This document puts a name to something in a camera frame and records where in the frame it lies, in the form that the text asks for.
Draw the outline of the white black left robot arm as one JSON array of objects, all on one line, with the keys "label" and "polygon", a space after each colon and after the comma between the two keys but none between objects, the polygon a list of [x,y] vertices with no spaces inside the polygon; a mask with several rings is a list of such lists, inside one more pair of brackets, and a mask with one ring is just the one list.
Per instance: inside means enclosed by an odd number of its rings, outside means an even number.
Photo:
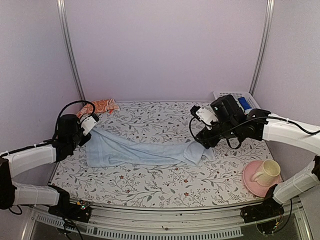
[{"label": "white black left robot arm", "polygon": [[13,182],[17,175],[42,165],[58,163],[72,156],[77,147],[91,139],[90,131],[98,123],[96,114],[65,114],[57,119],[52,139],[0,155],[0,208],[19,205],[45,205],[63,217],[74,213],[70,194],[55,186],[34,186]]}]

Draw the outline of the light blue terry towel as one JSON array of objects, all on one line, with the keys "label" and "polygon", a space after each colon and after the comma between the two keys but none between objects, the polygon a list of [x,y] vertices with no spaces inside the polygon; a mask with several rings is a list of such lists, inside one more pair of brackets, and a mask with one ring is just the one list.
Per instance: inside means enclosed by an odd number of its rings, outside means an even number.
[{"label": "light blue terry towel", "polygon": [[179,144],[137,143],[106,130],[94,128],[91,139],[85,144],[86,163],[91,168],[133,165],[196,166],[203,157],[214,160],[212,149],[205,149],[196,141]]}]

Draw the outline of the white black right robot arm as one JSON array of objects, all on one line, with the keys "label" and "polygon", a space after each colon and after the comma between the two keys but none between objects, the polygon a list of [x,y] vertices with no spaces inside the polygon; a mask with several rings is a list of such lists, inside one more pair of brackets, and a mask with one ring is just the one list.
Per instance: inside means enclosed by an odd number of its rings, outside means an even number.
[{"label": "white black right robot arm", "polygon": [[303,170],[282,183],[268,189],[258,213],[269,218],[288,200],[320,183],[320,128],[280,117],[268,110],[252,108],[244,97],[231,94],[213,101],[209,108],[193,106],[192,116],[205,127],[193,138],[206,149],[214,148],[220,140],[236,138],[239,144],[247,139],[279,142],[315,154],[314,160]]}]

